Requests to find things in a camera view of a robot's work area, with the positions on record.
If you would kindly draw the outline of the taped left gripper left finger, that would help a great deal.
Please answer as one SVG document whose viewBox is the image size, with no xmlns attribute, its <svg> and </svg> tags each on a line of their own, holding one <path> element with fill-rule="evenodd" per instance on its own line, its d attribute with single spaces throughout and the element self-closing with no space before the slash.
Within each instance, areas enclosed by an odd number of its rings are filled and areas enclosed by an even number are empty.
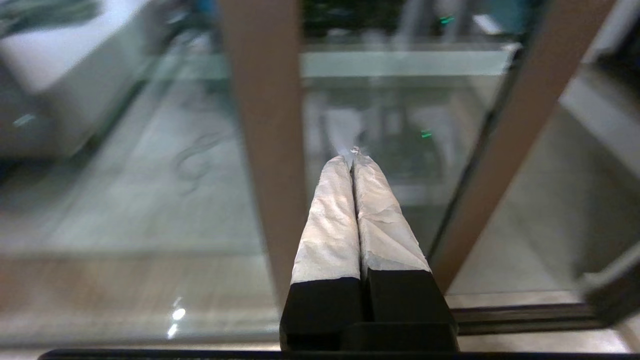
<svg viewBox="0 0 640 360">
<path fill-rule="evenodd" d="M 279 321 L 284 351 L 336 351 L 364 320 L 361 247 L 350 166 L 331 158 L 318 178 Z"/>
</svg>

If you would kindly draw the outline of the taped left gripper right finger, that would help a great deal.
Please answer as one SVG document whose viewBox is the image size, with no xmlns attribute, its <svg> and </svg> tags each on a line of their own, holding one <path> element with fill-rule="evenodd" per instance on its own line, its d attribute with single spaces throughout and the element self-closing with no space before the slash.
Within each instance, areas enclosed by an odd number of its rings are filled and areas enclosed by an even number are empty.
<svg viewBox="0 0 640 360">
<path fill-rule="evenodd" d="M 352 166 L 361 265 L 372 320 L 458 324 L 380 166 L 358 153 Z"/>
</svg>

